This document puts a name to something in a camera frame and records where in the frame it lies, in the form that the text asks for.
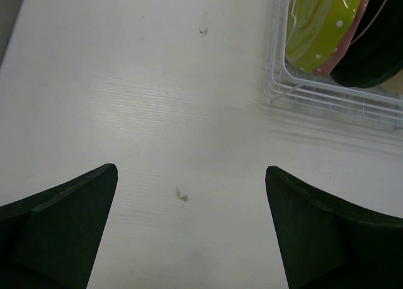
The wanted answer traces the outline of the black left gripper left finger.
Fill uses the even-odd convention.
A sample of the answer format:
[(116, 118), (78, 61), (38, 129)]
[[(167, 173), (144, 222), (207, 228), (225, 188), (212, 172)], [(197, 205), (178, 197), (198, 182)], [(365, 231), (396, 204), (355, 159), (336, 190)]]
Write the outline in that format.
[(1, 206), (1, 288), (86, 288), (117, 182), (104, 164)]

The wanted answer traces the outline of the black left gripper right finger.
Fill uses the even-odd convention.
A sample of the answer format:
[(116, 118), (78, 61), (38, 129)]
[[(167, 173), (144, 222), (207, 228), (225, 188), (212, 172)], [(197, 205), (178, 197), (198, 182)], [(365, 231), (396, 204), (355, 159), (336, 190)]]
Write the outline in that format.
[(289, 288), (402, 288), (402, 219), (266, 170)]

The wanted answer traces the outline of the pink polka dot plate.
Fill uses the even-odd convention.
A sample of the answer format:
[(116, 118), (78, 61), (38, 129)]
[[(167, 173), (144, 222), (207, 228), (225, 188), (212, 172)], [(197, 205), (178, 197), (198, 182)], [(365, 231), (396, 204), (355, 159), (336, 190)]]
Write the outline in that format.
[(320, 74), (322, 76), (328, 76), (336, 67), (336, 65), (341, 61), (341, 59), (345, 56), (348, 47), (350, 46), (352, 39), (357, 31), (358, 25), (360, 24), (360, 21), (365, 14), (368, 2), (369, 0), (361, 0), (353, 24), (344, 34), (337, 47), (334, 49), (334, 53), (331, 55), (331, 57), (328, 58), (324, 63), (322, 63), (318, 68), (316, 68), (316, 70), (314, 71), (315, 75)]

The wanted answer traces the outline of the beige bird plate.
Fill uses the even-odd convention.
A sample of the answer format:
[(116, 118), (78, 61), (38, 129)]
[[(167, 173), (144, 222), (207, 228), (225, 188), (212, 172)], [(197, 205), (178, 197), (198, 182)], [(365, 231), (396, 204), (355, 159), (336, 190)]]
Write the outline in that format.
[(402, 94), (403, 93), (403, 70), (400, 70), (396, 74), (394, 74), (392, 77), (388, 78), (386, 81), (381, 83), (380, 85), (381, 88), (397, 93), (397, 94)]

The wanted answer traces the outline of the brown rimmed cream plate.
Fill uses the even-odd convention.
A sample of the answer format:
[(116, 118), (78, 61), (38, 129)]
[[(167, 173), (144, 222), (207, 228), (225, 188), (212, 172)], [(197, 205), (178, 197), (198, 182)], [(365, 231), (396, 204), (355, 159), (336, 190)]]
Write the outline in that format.
[(353, 40), (331, 72), (337, 84), (372, 88), (402, 68), (402, 0), (369, 0)]

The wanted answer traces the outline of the green polka dot plate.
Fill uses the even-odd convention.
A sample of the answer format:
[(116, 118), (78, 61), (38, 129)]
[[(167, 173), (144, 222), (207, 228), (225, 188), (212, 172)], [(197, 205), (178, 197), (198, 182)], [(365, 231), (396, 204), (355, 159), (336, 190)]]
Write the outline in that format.
[(285, 58), (313, 73), (334, 53), (353, 24), (361, 0), (290, 0)]

